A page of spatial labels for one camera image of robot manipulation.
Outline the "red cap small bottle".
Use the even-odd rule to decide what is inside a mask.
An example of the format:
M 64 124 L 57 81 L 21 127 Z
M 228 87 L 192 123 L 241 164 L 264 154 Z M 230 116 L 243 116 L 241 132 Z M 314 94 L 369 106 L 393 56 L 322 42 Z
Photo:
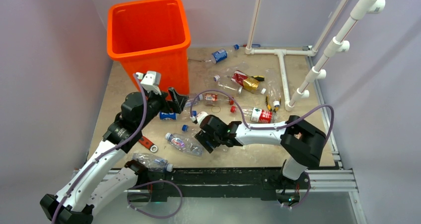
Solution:
M 208 106 L 221 106 L 221 105 L 233 105 L 234 101 L 228 96 L 217 93 L 205 93 L 203 95 L 203 101 Z

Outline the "crushed red blue label bottle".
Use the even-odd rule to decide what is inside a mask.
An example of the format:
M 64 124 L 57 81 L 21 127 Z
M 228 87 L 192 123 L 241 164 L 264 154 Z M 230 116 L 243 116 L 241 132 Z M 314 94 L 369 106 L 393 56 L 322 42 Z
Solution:
M 202 156 L 203 147 L 194 138 L 178 133 L 167 133 L 165 139 L 170 145 L 178 149 L 182 153 L 193 156 Z

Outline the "red white label bottle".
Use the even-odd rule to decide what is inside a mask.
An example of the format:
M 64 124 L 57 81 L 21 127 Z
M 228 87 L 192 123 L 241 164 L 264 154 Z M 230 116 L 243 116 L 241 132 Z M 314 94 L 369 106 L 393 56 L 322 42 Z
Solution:
M 278 115 L 276 113 L 254 106 L 242 106 L 241 108 L 231 106 L 229 111 L 240 117 L 244 116 L 246 120 L 254 123 L 269 124 L 278 121 Z

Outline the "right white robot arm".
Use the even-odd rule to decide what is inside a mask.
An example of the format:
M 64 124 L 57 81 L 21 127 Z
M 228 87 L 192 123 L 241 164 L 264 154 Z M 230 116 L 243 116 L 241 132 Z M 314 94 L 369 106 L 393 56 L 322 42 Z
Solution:
M 291 115 L 283 122 L 251 125 L 242 121 L 226 124 L 206 112 L 199 113 L 194 120 L 200 126 L 195 139 L 209 153 L 220 145 L 242 147 L 264 144 L 283 147 L 290 157 L 282 167 L 279 182 L 286 188 L 296 184 L 306 169 L 320 165 L 327 142 L 323 131 L 296 115 Z

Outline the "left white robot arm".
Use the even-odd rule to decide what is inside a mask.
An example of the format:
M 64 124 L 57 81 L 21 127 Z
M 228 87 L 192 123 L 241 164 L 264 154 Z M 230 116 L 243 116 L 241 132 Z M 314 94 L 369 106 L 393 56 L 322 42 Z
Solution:
M 142 138 L 142 129 L 159 112 L 180 114 L 187 100 L 172 87 L 167 92 L 143 88 L 128 94 L 91 158 L 65 187 L 41 199 L 47 218 L 53 224 L 90 224 L 123 191 L 145 187 L 147 168 L 138 161 L 129 161 L 106 182 L 103 178 Z

